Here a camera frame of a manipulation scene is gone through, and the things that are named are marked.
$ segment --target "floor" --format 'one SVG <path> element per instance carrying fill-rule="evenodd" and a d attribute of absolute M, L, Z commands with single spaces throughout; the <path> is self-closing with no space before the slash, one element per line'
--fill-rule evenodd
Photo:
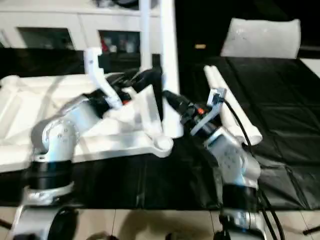
<path fill-rule="evenodd" d="M 0 207 L 0 218 L 12 222 L 15 210 Z M 117 209 L 80 210 L 79 214 L 75 240 L 86 240 L 97 233 L 112 234 L 120 240 L 164 240 L 173 231 L 188 233 L 194 240 L 212 240 L 221 229 L 216 211 Z M 320 233 L 302 235 L 304 229 L 320 225 L 320 211 L 277 212 L 277 215 L 287 240 L 320 240 Z M 0 240 L 5 240 L 7 234 L 7 230 L 0 228 Z M 266 235 L 268 240 L 272 239 L 269 231 Z"/>

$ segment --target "pvc pipe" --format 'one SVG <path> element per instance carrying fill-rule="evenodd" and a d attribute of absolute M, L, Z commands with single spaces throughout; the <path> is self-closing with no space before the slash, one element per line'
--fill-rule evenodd
<path fill-rule="evenodd" d="M 152 54 L 150 51 L 150 1 L 139 1 L 141 72 L 152 68 Z"/>
<path fill-rule="evenodd" d="M 209 87 L 211 89 L 216 89 L 220 87 L 215 79 L 215 75 L 211 70 L 211 67 L 205 66 L 204 73 L 207 78 Z M 222 125 L 226 129 L 228 129 L 228 131 L 231 134 L 233 134 L 239 140 L 239 142 L 243 143 L 245 141 L 245 137 L 241 131 L 241 128 L 237 125 L 234 115 L 229 110 L 226 104 L 223 104 L 221 107 L 220 118 L 221 118 Z"/>
<path fill-rule="evenodd" d="M 162 56 L 161 66 L 163 70 L 162 82 L 163 90 L 169 90 L 175 94 L 180 93 L 176 18 L 173 0 L 160 0 L 161 12 L 161 38 Z M 163 98 L 163 132 L 171 138 L 179 138 L 184 135 L 183 127 L 180 123 L 180 115 Z"/>
<path fill-rule="evenodd" d="M 206 66 L 204 68 L 204 71 L 210 74 L 208 74 L 208 83 L 209 86 L 216 86 L 219 88 L 225 88 L 226 89 L 226 95 L 225 95 L 225 99 L 230 103 L 230 105 L 232 106 L 232 108 L 234 109 L 235 113 L 237 114 L 237 116 L 239 117 L 247 135 L 248 138 L 250 140 L 250 143 L 252 145 L 257 145 L 258 143 L 260 143 L 262 141 L 262 135 L 259 132 L 259 130 L 257 129 L 257 127 L 255 127 L 254 125 L 252 125 L 251 121 L 249 120 L 249 118 L 247 117 L 246 113 L 244 112 L 244 110 L 242 109 L 242 107 L 240 106 L 239 102 L 237 101 L 237 99 L 235 98 L 235 96 L 233 95 L 233 93 L 231 92 L 230 88 L 228 87 L 227 83 L 225 82 L 224 78 L 221 76 L 219 70 L 217 69 L 216 66 Z M 241 131 L 240 127 L 238 124 L 235 124 L 236 121 L 234 119 L 234 117 L 232 116 L 232 119 L 234 120 L 234 123 L 231 119 L 230 114 L 232 114 L 230 112 L 229 109 L 225 104 L 224 111 L 222 113 L 222 115 L 224 115 L 223 118 L 221 118 L 222 124 L 225 125 L 225 127 L 232 133 L 234 134 L 236 137 L 238 136 L 242 136 L 242 140 L 243 142 L 248 145 L 247 141 L 245 140 L 245 137 L 243 135 L 243 133 L 241 132 L 241 134 L 239 133 L 239 131 Z"/>

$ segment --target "black table cover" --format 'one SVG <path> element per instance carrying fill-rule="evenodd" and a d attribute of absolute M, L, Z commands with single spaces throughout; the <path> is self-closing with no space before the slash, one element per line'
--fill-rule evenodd
<path fill-rule="evenodd" d="M 0 55 L 0 78 L 84 72 L 82 52 L 0 49 Z M 181 62 L 181 93 L 195 102 L 206 102 L 209 94 L 206 64 L 218 67 L 263 135 L 253 150 L 262 168 L 261 188 L 274 208 L 320 209 L 320 79 L 298 59 Z M 100 65 L 118 72 L 137 68 L 140 61 L 138 55 L 105 55 Z M 145 154 L 76 163 L 73 179 L 73 204 L 83 208 L 214 210 L 221 205 L 217 162 L 188 136 L 174 140 L 167 158 Z M 17 206 L 23 185 L 23 171 L 1 173 L 0 205 Z"/>

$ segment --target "white pole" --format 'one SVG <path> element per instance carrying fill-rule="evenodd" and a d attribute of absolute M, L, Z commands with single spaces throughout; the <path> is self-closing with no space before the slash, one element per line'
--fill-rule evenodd
<path fill-rule="evenodd" d="M 162 56 L 161 65 L 163 71 L 163 89 L 175 94 L 180 93 L 178 56 L 177 56 L 177 37 L 176 37 L 176 18 L 174 0 L 160 0 L 161 12 L 161 38 Z M 183 136 L 184 130 L 180 124 L 180 115 L 172 109 L 166 99 L 163 99 L 163 132 L 171 138 Z"/>
<path fill-rule="evenodd" d="M 261 133 L 259 132 L 258 128 L 256 126 L 252 125 L 251 121 L 249 120 L 246 113 L 244 112 L 244 110 L 240 106 L 239 102 L 237 101 L 237 99 L 235 98 L 233 93 L 231 92 L 231 90 L 230 90 L 229 86 L 227 85 L 227 83 L 225 82 L 224 78 L 221 76 L 217 67 L 211 66 L 210 70 L 213 74 L 213 78 L 208 79 L 208 81 L 211 82 L 212 79 L 214 79 L 214 82 L 216 85 L 218 85 L 220 88 L 226 89 L 225 99 L 229 102 L 229 104 L 231 105 L 231 107 L 234 109 L 235 113 L 239 117 L 239 120 L 241 121 L 241 123 L 245 129 L 245 132 L 248 135 L 250 143 L 252 145 L 257 145 L 258 143 L 260 143 L 262 141 L 262 138 L 263 138 Z"/>
<path fill-rule="evenodd" d="M 139 0 L 141 72 L 152 68 L 152 54 L 150 52 L 150 1 Z"/>

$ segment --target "table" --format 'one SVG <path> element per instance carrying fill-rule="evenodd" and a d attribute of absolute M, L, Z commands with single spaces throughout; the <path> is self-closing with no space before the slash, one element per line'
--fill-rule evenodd
<path fill-rule="evenodd" d="M 0 49 L 0 77 L 81 74 L 82 52 Z M 106 56 L 113 72 L 139 67 L 138 55 Z M 159 56 L 154 57 L 159 65 Z M 263 141 L 253 150 L 261 164 L 261 187 L 277 210 L 320 208 L 319 78 L 298 59 L 211 57 L 180 63 L 181 93 L 205 103 L 204 65 L 216 65 Z M 217 162 L 188 136 L 174 140 L 167 158 L 136 155 L 73 167 L 73 204 L 96 209 L 215 210 L 221 205 Z M 0 206 L 17 206 L 22 171 L 0 174 Z"/>

